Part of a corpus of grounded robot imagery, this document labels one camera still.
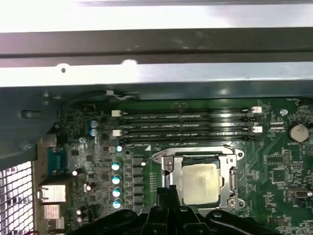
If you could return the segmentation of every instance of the cpu socket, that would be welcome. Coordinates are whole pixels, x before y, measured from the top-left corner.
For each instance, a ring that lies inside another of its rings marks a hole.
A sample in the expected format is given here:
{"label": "cpu socket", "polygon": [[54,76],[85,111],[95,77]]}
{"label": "cpu socket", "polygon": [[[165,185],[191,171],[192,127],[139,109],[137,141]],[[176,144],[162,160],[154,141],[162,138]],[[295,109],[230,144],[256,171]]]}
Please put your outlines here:
{"label": "cpu socket", "polygon": [[163,187],[176,185],[180,203],[201,214],[246,205],[237,188],[237,161],[243,157],[242,150],[228,145],[168,148],[153,155],[162,165]]}

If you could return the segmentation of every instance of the metal mesh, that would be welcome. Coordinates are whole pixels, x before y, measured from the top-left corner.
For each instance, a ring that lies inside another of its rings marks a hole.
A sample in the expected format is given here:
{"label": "metal mesh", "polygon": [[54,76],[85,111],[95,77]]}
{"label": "metal mesh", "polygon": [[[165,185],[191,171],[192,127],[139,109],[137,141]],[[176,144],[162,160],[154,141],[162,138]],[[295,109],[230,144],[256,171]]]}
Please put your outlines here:
{"label": "metal mesh", "polygon": [[0,235],[32,231],[33,190],[31,162],[0,171]]}

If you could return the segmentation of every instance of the silver metal panel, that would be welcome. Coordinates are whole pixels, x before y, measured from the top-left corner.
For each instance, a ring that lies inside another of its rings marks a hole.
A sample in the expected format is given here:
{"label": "silver metal panel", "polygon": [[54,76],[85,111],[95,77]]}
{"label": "silver metal panel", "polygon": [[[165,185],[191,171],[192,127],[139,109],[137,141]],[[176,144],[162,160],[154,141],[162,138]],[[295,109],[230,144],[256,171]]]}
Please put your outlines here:
{"label": "silver metal panel", "polygon": [[[313,79],[313,62],[122,64],[0,69],[0,87],[188,82],[300,81]],[[223,93],[231,87],[225,86]]]}
{"label": "silver metal panel", "polygon": [[33,0],[18,4],[1,3],[0,22],[9,23],[1,24],[0,32],[313,26],[313,4],[78,7],[71,1]]}

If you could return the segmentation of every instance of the capacitor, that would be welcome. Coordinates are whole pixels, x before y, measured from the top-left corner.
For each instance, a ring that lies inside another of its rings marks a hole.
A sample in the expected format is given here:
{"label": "capacitor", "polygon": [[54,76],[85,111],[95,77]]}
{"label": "capacitor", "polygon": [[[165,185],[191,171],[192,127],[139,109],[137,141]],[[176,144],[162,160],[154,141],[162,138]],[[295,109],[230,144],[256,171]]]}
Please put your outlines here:
{"label": "capacitor", "polygon": [[119,209],[122,205],[122,200],[120,198],[116,198],[113,202],[113,207],[115,209]]}
{"label": "capacitor", "polygon": [[289,126],[287,135],[292,142],[302,143],[309,138],[309,130],[303,123],[295,122]]}
{"label": "capacitor", "polygon": [[87,209],[87,207],[85,205],[81,205],[78,210],[76,211],[77,215],[81,215],[85,210]]}
{"label": "capacitor", "polygon": [[86,218],[87,214],[83,212],[81,215],[77,216],[76,220],[78,223],[83,222],[83,220]]}
{"label": "capacitor", "polygon": [[96,183],[92,182],[89,185],[87,185],[86,189],[87,189],[87,191],[91,191],[95,187],[96,187]]}
{"label": "capacitor", "polygon": [[79,174],[82,174],[83,172],[84,172],[84,170],[82,168],[78,168],[78,169],[72,171],[72,175],[77,176]]}
{"label": "capacitor", "polygon": [[91,128],[96,128],[98,126],[98,122],[96,120],[92,120],[89,125]]}
{"label": "capacitor", "polygon": [[112,195],[113,197],[119,197],[121,195],[122,189],[120,187],[116,187],[113,192]]}
{"label": "capacitor", "polygon": [[81,138],[79,138],[79,143],[86,143],[86,138],[84,138],[84,137],[81,137]]}
{"label": "capacitor", "polygon": [[96,136],[96,135],[98,134],[98,131],[97,131],[96,129],[91,129],[91,130],[89,131],[89,134],[90,134],[91,136]]}
{"label": "capacitor", "polygon": [[117,147],[115,148],[115,150],[116,150],[116,152],[122,152],[123,147],[122,147],[122,146],[117,146]]}
{"label": "capacitor", "polygon": [[114,175],[112,178],[112,183],[114,185],[118,185],[121,182],[121,176],[120,175]]}
{"label": "capacitor", "polygon": [[118,161],[112,163],[112,166],[111,166],[112,170],[119,170],[120,167],[121,167],[121,163]]}

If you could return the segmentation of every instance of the cable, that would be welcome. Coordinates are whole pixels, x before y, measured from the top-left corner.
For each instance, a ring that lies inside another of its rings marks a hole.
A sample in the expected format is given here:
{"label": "cable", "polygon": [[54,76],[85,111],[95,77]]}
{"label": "cable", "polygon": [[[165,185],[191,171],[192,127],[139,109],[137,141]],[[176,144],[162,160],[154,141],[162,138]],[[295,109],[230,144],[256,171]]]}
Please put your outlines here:
{"label": "cable", "polygon": [[85,99],[92,98],[92,97],[101,96],[101,95],[113,96],[117,98],[118,100],[126,100],[129,98],[135,99],[135,97],[132,95],[121,96],[121,95],[115,94],[113,90],[96,90],[96,91],[89,91],[89,92],[84,92],[82,94],[76,95],[72,97],[71,99],[69,99],[68,102],[66,102],[66,105],[72,105],[73,103],[79,102],[84,98]]}
{"label": "cable", "polygon": [[120,97],[120,96],[114,94],[112,96],[114,96],[115,98],[117,98],[119,100],[125,100],[125,99],[129,99],[129,98],[133,98],[134,99],[134,97],[131,96],[131,95],[126,95],[126,96]]}

